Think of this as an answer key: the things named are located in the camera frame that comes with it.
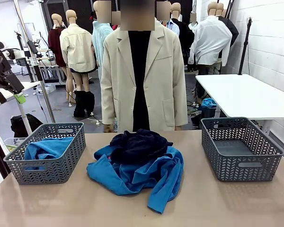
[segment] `gray plastic basket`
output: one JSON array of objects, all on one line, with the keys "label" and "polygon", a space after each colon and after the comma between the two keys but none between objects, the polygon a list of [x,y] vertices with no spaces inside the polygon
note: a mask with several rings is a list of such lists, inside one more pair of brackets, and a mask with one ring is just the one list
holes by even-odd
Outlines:
[{"label": "gray plastic basket", "polygon": [[201,120],[202,146],[219,181],[272,181],[283,150],[247,118]]},{"label": "gray plastic basket", "polygon": [[[27,146],[45,138],[74,137],[60,158],[46,160],[24,160]],[[19,184],[65,183],[71,176],[86,147],[83,123],[43,124],[27,137],[13,152],[5,156],[11,172]],[[27,170],[41,167],[41,170]]]}]

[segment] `table leg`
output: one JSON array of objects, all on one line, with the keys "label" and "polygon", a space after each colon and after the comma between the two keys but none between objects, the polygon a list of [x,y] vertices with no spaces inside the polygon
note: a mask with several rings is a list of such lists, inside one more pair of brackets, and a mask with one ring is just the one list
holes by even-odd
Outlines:
[{"label": "table leg", "polygon": [[272,123],[273,123],[273,120],[264,120],[262,131],[267,136],[269,135]]},{"label": "table leg", "polygon": [[217,105],[216,112],[214,114],[215,118],[219,118],[221,113],[221,108]]}]

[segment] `dark red sweater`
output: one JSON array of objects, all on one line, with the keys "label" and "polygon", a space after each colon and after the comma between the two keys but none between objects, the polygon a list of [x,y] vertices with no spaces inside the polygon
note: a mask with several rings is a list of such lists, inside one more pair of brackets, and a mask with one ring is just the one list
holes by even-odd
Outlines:
[{"label": "dark red sweater", "polygon": [[60,67],[66,67],[66,64],[62,57],[62,51],[60,46],[60,35],[62,28],[52,29],[48,33],[48,45],[49,49],[55,54],[56,63]]}]

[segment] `black bag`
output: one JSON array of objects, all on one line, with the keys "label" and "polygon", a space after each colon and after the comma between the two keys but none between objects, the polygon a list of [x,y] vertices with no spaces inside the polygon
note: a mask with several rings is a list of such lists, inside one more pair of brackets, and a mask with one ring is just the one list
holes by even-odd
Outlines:
[{"label": "black bag", "polygon": [[[43,123],[39,121],[36,117],[31,115],[30,113],[26,114],[30,128],[32,131],[35,131],[40,125]],[[21,115],[12,117],[10,119],[11,122],[11,129],[15,133],[14,137],[15,138],[21,138],[21,137],[27,137],[27,130],[25,128],[23,119]]]}]

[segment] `brown table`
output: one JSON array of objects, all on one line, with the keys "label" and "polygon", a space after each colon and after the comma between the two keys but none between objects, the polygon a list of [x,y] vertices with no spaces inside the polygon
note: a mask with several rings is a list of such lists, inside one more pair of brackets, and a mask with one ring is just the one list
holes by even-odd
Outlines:
[{"label": "brown table", "polygon": [[89,179],[93,153],[115,134],[86,134],[87,147],[64,184],[0,184],[0,226],[11,227],[284,227],[284,158],[272,182],[221,183],[201,145],[200,131],[165,132],[184,157],[178,196],[162,215],[147,208],[150,189],[116,196]]}]

